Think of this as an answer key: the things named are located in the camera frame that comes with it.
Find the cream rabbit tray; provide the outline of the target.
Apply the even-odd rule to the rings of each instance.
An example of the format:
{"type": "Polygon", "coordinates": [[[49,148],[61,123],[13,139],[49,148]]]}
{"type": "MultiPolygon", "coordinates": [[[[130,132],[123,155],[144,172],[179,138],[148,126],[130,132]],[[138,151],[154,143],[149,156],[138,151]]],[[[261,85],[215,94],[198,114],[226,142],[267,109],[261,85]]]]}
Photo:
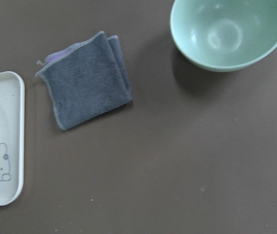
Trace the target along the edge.
{"type": "Polygon", "coordinates": [[[20,195],[24,183],[25,86],[15,72],[0,73],[0,206],[20,195]]]}

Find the grey folded cloth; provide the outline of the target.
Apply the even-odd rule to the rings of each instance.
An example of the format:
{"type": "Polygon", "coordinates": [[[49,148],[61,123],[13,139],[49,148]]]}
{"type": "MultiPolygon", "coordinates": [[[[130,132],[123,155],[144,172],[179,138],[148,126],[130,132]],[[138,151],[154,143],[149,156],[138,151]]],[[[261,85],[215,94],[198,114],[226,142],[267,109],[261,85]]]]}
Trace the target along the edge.
{"type": "Polygon", "coordinates": [[[47,86],[61,130],[132,101],[119,38],[103,31],[47,56],[36,76],[47,86]]]}

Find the mint green bowl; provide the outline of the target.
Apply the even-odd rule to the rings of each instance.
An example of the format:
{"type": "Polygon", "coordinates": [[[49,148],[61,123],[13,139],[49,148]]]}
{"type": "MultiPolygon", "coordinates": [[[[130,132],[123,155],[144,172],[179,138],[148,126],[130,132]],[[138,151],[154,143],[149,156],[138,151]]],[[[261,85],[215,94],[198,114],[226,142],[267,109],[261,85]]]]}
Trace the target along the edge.
{"type": "Polygon", "coordinates": [[[170,31],[194,65],[213,72],[241,70],[277,48],[277,0],[176,0],[170,31]]]}

